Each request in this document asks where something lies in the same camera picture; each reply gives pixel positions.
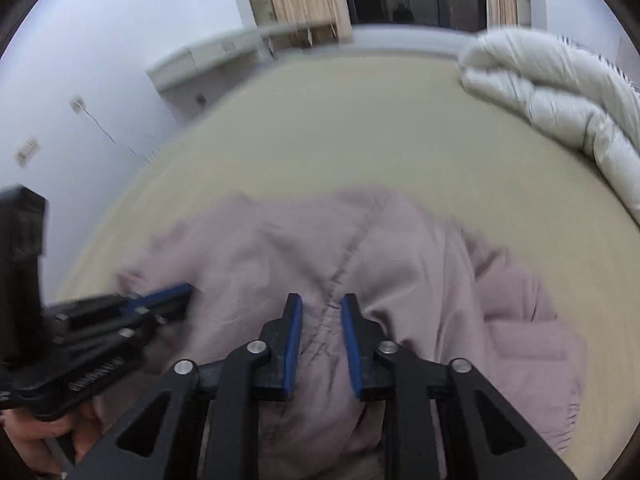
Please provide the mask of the left hand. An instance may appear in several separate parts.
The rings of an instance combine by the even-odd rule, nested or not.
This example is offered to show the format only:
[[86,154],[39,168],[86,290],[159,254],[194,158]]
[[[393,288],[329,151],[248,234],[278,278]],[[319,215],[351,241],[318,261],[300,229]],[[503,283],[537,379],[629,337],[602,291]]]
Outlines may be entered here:
[[70,434],[75,462],[80,462],[102,437],[102,422],[91,402],[62,418],[43,422],[26,408],[1,413],[1,425],[25,464],[38,474],[60,474],[61,464],[46,445],[47,439]]

